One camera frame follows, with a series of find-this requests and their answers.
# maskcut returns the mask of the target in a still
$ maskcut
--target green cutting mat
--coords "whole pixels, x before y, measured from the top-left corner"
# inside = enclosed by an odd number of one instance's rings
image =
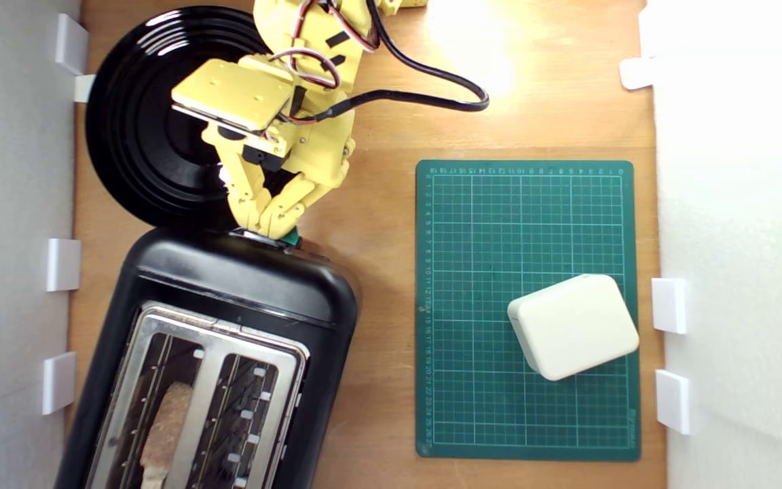
[[[625,161],[418,166],[416,448],[424,457],[635,460],[638,352],[559,382],[531,371],[506,306],[614,277],[638,324]]]

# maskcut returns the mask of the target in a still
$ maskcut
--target toast slot metal grill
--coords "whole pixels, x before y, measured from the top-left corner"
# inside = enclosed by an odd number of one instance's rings
[[[90,487],[140,488],[148,433],[174,383],[190,386],[191,397],[164,488],[270,487],[309,355],[288,338],[145,304],[118,372]]]

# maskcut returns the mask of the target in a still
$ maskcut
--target black toaster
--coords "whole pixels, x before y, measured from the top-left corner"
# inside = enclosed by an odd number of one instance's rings
[[[122,266],[56,489],[152,487],[142,453],[174,384],[190,396],[165,489],[310,486],[358,312],[354,281],[291,245],[147,233]]]

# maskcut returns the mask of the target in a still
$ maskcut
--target wooden table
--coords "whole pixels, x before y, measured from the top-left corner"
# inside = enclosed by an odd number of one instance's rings
[[[219,2],[251,10],[251,2]],[[177,0],[84,0],[90,69],[134,25]],[[354,336],[314,487],[665,486],[665,432],[655,420],[651,328],[658,275],[654,124],[649,92],[620,87],[618,62],[639,52],[644,0],[431,0],[388,30],[410,56],[474,78],[490,108],[461,114],[400,103],[358,109],[358,149],[341,189],[305,217],[302,233],[351,267],[364,287]],[[357,92],[390,86],[465,96],[404,68],[382,50],[361,65]],[[75,235],[83,284],[71,301],[69,347],[83,384],[115,278],[148,226],[100,185],[77,122]],[[624,158],[635,164],[641,331],[641,461],[633,464],[426,459],[415,454],[415,165],[422,158]]]

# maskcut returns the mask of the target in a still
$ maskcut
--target black plate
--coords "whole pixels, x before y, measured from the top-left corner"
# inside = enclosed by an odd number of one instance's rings
[[[119,204],[154,226],[236,227],[206,123],[171,109],[170,92],[208,59],[267,52],[251,14],[213,6],[172,10],[119,41],[86,111],[92,165]]]

